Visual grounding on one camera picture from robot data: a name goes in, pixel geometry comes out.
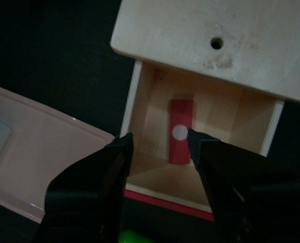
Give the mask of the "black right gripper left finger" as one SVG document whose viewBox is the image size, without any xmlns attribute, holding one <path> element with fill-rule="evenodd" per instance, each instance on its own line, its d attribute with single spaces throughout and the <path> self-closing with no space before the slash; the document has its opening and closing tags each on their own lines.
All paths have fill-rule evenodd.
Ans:
<svg viewBox="0 0 300 243">
<path fill-rule="evenodd" d="M 118 243 L 133 154 L 135 137 L 127 134 L 57 175 L 33 243 Z"/>
</svg>

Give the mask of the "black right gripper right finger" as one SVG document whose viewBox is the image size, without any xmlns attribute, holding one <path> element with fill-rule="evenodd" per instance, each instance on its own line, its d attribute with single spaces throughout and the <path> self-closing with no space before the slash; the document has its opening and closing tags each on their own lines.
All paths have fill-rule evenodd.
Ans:
<svg viewBox="0 0 300 243">
<path fill-rule="evenodd" d="M 300 243 L 300 180 L 267 157 L 188 131 L 220 243 Z"/>
</svg>

